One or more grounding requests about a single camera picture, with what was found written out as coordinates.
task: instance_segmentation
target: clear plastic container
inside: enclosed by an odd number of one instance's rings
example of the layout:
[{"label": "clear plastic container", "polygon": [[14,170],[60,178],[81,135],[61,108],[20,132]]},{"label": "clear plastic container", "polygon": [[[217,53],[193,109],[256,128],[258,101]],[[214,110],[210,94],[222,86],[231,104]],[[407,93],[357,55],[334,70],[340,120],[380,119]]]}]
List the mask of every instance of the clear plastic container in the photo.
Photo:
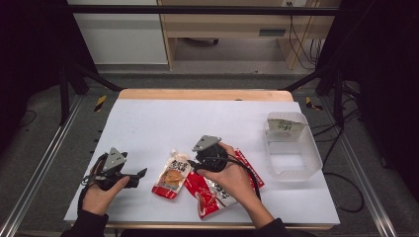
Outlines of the clear plastic container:
[{"label": "clear plastic container", "polygon": [[264,130],[274,178],[307,180],[322,168],[317,146],[302,113],[269,113]]}]

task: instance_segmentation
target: food package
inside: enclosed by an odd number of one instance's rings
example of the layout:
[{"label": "food package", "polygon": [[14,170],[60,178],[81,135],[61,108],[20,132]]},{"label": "food package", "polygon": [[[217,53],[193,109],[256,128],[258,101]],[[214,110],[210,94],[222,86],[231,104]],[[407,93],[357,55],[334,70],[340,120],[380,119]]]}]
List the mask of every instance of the food package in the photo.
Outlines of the food package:
[{"label": "food package", "polygon": [[[253,167],[244,157],[243,153],[237,148],[234,150],[235,155],[238,160],[240,160],[245,166],[247,166],[255,175],[255,178],[258,182],[258,187],[261,188],[265,185],[262,179],[255,172]],[[249,182],[253,188],[255,184],[249,176]],[[195,172],[191,172],[188,176],[185,187],[195,197],[198,201],[198,215],[201,219],[208,216],[211,213],[214,213],[220,209],[226,208],[234,203],[237,200],[230,196],[225,190],[223,190],[215,182],[204,178],[203,176],[198,175]]]},{"label": "food package", "polygon": [[172,157],[167,160],[163,172],[151,190],[156,195],[169,199],[176,197],[191,171],[187,154],[178,153],[176,149],[173,149],[171,155]]}]

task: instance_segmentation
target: white table surface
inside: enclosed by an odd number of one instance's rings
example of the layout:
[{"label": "white table surface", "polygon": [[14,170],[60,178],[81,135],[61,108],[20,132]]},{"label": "white table surface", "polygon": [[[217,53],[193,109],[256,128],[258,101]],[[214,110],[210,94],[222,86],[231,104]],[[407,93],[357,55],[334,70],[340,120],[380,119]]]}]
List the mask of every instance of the white table surface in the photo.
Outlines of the white table surface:
[{"label": "white table surface", "polygon": [[[262,202],[288,226],[330,228],[340,223],[321,171],[302,182],[278,181],[270,174],[263,125],[270,112],[300,112],[295,102],[188,101],[118,99],[109,115],[86,175],[104,152],[116,147],[127,152],[122,172],[136,174],[148,168],[138,188],[122,190],[112,202],[109,223],[117,226],[252,226],[240,204],[201,220],[197,201],[184,187],[175,199],[159,197],[151,188],[176,148],[194,158],[202,135],[222,138],[239,148],[266,185]],[[64,217],[77,218],[80,186]]]}]

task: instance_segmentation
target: hand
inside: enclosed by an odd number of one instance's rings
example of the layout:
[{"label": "hand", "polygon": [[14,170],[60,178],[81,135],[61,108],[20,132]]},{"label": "hand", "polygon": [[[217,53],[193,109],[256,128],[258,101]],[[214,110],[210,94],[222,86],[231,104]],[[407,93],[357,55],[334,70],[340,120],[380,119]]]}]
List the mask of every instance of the hand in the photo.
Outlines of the hand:
[{"label": "hand", "polygon": [[[218,144],[224,148],[229,155],[235,157],[235,152],[232,146],[222,142],[219,142]],[[198,170],[198,174],[219,184],[228,194],[236,198],[240,203],[242,203],[245,199],[256,196],[252,186],[250,185],[247,172],[239,165],[232,162],[228,162],[224,170],[221,172],[213,173],[201,169]]]},{"label": "hand", "polygon": [[105,215],[114,197],[126,186],[129,177],[118,180],[108,191],[103,191],[98,185],[92,185],[83,199],[82,209],[97,215]]}]

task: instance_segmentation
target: black sleeve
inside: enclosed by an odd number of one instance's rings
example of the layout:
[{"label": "black sleeve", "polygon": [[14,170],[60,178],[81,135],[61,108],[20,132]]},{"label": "black sleeve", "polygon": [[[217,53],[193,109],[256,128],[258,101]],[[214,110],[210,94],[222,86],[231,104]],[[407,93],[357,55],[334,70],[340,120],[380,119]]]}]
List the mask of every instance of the black sleeve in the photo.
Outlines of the black sleeve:
[{"label": "black sleeve", "polygon": [[100,216],[86,210],[79,210],[71,229],[62,232],[61,237],[103,237],[109,216]]},{"label": "black sleeve", "polygon": [[264,227],[255,230],[254,235],[256,237],[291,237],[280,218],[275,219]]}]

